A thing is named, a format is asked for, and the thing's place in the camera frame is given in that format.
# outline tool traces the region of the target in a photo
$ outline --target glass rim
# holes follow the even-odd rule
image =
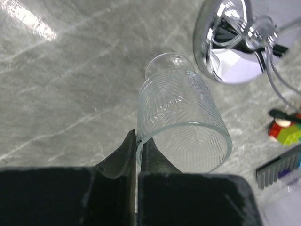
[[[222,137],[225,139],[225,141],[227,143],[226,156],[224,157],[224,159],[222,160],[222,162],[219,165],[215,166],[212,170],[208,171],[208,173],[210,173],[210,172],[216,170],[217,168],[221,167],[226,162],[226,160],[229,158],[229,156],[231,155],[231,152],[232,152],[232,140],[230,138],[230,135],[229,135],[227,129],[224,130],[224,129],[221,129],[220,127],[218,127],[218,126],[208,124],[208,123],[205,123],[205,122],[200,122],[200,121],[185,121],[185,122],[179,122],[179,123],[175,123],[175,124],[162,126],[159,129],[156,129],[155,131],[152,131],[151,133],[144,136],[141,139],[140,143],[138,143],[138,146],[137,146],[136,160],[137,160],[138,165],[141,166],[143,145],[149,139],[151,139],[155,135],[157,135],[157,134],[159,134],[159,133],[161,133],[165,130],[172,129],[172,128],[175,128],[175,127],[183,127],[183,126],[201,126],[201,127],[205,127],[205,128],[208,128],[208,129],[212,129],[212,130],[220,133],[222,135]]]
[[[185,66],[181,65],[181,66],[178,66],[178,67],[184,67],[184,68],[187,68],[187,69],[189,69],[189,70],[191,70],[191,69],[194,70],[193,63],[192,63],[186,56],[184,56],[184,55],[182,55],[182,54],[180,54],[180,53],[176,53],[176,52],[167,52],[167,53],[162,53],[162,54],[156,56],[155,58],[153,58],[153,59],[149,62],[149,64],[147,65],[147,67],[146,67],[146,69],[145,69],[145,74],[147,74],[147,72],[148,72],[148,70],[149,70],[149,67],[150,67],[150,66],[151,66],[158,58],[163,57],[163,56],[165,56],[165,55],[166,55],[166,56],[168,56],[168,55],[174,55],[174,56],[183,58],[184,60],[187,61],[187,63],[188,63],[189,66],[188,66],[188,67],[185,67]]]

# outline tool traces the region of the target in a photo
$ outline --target red object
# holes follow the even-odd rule
[[[275,122],[273,122],[273,125],[272,125],[271,129],[269,130],[269,136],[272,136],[277,139],[282,128],[283,127],[278,126]]]

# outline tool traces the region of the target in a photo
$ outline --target etched pattern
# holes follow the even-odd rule
[[[208,86],[190,70],[164,70],[141,89],[137,140],[164,126],[171,128],[153,138],[157,148],[181,171],[208,172],[230,151],[229,134]]]

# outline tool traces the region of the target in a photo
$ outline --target chrome base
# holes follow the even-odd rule
[[[241,2],[246,2],[246,5],[238,6],[238,3],[241,4]],[[248,12],[248,2],[251,3],[253,12]],[[263,17],[259,17],[262,20],[259,26],[256,24],[260,32],[268,29],[277,31],[278,28],[284,27],[300,17],[300,0],[266,0],[266,9],[262,9],[263,7],[256,8],[257,2],[254,0],[205,0],[203,3],[194,30],[193,50],[198,67],[210,79],[227,84],[239,84],[251,81],[263,74],[266,61],[266,53],[264,52],[266,43],[262,43],[262,45],[257,43],[258,37],[250,33],[249,27],[245,28],[245,31],[240,29],[243,28],[244,23],[250,24],[250,20],[255,17],[256,10],[262,10],[261,14],[266,13],[260,15]],[[242,18],[241,21],[238,20],[240,28],[235,27],[232,20],[222,21],[222,3],[224,5],[233,3],[233,9],[230,12],[234,16],[238,7],[241,7],[241,11],[243,11],[243,6],[245,6],[245,12],[248,16]],[[274,62],[279,61],[281,56],[293,46],[295,39],[301,32],[300,28],[296,26],[289,32],[276,32],[276,34],[277,36],[273,40],[275,43],[272,44],[274,46]],[[240,43],[240,45],[232,45],[234,42]]]

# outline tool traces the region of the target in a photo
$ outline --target textured glass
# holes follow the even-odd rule
[[[146,78],[139,94],[138,163],[142,145],[153,138],[183,172],[209,172],[220,166],[231,152],[231,138],[208,86],[189,60],[162,54],[150,63]]]

